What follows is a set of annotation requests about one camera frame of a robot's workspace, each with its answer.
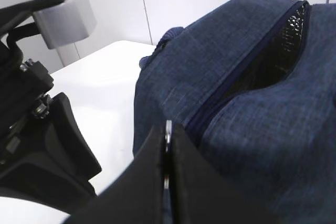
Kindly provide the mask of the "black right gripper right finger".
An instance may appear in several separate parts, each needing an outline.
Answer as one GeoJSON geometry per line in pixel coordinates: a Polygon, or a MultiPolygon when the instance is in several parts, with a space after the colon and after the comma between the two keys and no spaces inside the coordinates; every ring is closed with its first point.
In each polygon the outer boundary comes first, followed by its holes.
{"type": "Polygon", "coordinates": [[[267,223],[266,210],[243,197],[199,155],[183,129],[167,126],[167,189],[172,223],[267,223]]]}

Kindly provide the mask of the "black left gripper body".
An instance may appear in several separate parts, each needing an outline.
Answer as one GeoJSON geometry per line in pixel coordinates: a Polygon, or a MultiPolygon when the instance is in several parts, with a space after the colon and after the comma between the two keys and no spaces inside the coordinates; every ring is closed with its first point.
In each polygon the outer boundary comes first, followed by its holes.
{"type": "Polygon", "coordinates": [[[18,46],[1,44],[1,171],[8,170],[36,143],[36,125],[48,110],[45,94],[53,78],[40,61],[24,61],[18,46]]]}

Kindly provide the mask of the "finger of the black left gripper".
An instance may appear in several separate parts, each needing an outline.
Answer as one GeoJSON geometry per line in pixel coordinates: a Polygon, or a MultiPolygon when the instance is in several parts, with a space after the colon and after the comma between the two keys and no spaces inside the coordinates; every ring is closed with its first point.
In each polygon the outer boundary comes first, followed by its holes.
{"type": "Polygon", "coordinates": [[[64,93],[43,97],[49,114],[42,119],[47,153],[73,177],[91,179],[102,171],[95,155],[83,138],[64,93]]]}
{"type": "Polygon", "coordinates": [[[28,155],[1,169],[1,196],[32,201],[72,214],[97,194],[47,155],[28,155]]]}

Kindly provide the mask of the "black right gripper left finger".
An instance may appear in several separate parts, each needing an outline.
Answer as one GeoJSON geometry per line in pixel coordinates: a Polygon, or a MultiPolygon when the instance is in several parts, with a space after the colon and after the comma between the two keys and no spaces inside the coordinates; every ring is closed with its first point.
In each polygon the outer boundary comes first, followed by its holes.
{"type": "Polygon", "coordinates": [[[125,171],[65,223],[167,223],[165,129],[154,126],[125,171]]]}

